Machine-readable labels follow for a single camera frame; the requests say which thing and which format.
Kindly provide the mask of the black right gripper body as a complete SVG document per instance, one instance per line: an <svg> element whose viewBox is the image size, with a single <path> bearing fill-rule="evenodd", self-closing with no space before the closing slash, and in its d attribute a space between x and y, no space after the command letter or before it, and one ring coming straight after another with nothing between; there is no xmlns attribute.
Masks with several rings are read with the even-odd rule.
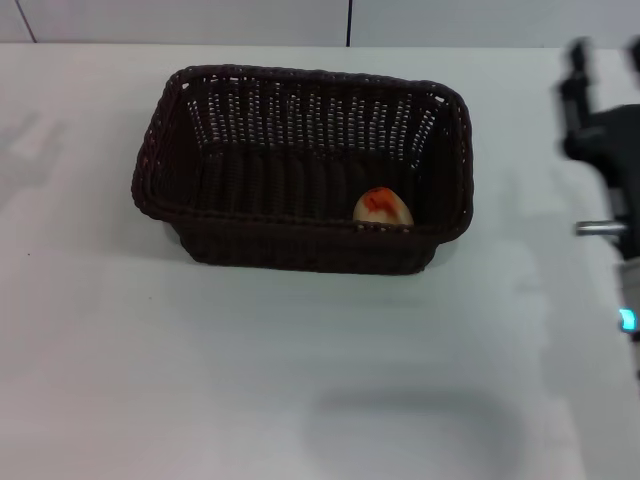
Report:
<svg viewBox="0 0 640 480"><path fill-rule="evenodd" d="M640 104L581 116L576 102L562 103L564 154L599 173L622 173L640 158Z"/></svg>

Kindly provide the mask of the peach with orange blush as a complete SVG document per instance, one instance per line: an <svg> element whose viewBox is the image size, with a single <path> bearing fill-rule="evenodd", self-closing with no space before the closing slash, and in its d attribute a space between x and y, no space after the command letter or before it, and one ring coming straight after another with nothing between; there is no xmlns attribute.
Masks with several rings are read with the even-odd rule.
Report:
<svg viewBox="0 0 640 480"><path fill-rule="evenodd" d="M389 225L413 225L413 216L405 202L391 189L376 187L356 202L354 221Z"/></svg>

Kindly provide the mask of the dark brown woven basket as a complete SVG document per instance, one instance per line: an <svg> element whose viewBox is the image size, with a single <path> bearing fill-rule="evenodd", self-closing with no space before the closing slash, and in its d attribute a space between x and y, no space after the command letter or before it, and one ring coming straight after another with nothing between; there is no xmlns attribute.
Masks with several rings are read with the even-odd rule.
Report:
<svg viewBox="0 0 640 480"><path fill-rule="evenodd" d="M413 225L354 221L387 187ZM174 73L145 133L136 207L213 265L422 271L473 216L469 112L426 80L246 65Z"/></svg>

